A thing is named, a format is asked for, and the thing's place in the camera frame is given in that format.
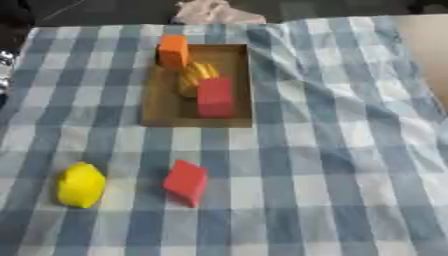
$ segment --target checkered tablecloth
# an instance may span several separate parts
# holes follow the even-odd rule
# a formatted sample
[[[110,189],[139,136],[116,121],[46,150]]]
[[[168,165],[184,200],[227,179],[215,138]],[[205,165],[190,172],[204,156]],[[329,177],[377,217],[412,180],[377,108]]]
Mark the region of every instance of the checkered tablecloth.
[[[163,33],[247,43],[252,128],[146,128]],[[448,255],[448,129],[391,18],[36,28],[0,112],[0,255]],[[208,168],[198,209],[176,159]],[[91,209],[55,201],[83,160]]]

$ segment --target yellow ball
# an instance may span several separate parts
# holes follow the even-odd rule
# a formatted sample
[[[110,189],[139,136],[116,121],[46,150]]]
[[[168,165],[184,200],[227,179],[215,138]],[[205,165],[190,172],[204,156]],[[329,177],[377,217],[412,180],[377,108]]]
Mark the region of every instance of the yellow ball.
[[[88,163],[78,162],[61,174],[58,199],[62,204],[89,208],[101,197],[106,178]]]

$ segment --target yellow toy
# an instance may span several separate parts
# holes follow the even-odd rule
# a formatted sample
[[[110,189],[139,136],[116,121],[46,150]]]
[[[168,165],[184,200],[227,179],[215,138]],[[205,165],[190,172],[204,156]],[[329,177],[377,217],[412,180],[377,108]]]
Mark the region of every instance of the yellow toy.
[[[95,166],[78,162],[61,174],[58,199],[65,205],[89,208],[101,197],[105,183],[106,178]]]
[[[219,73],[210,63],[190,62],[179,78],[179,93],[187,98],[195,98],[199,81],[218,78]]]

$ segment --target wooden tray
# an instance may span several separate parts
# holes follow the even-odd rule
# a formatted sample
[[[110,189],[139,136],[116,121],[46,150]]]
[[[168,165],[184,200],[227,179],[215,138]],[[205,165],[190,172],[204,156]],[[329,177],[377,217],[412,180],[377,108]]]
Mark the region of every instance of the wooden tray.
[[[198,116],[196,99],[177,93],[178,72],[154,64],[142,100],[141,122],[145,126],[251,127],[252,93],[246,45],[189,45],[190,58],[213,64],[220,75],[232,79],[236,115],[206,119]]]

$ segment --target foam block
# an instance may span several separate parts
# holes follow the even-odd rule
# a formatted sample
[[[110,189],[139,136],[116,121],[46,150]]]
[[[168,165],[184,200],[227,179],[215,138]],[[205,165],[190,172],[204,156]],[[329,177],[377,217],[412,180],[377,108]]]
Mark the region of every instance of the foam block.
[[[207,170],[187,161],[177,160],[163,188],[168,193],[189,207],[196,207],[207,184]]]
[[[232,117],[235,109],[230,78],[201,80],[198,86],[197,107],[201,117]]]
[[[183,35],[163,35],[158,47],[160,65],[166,69],[180,70],[188,63],[188,42]]]

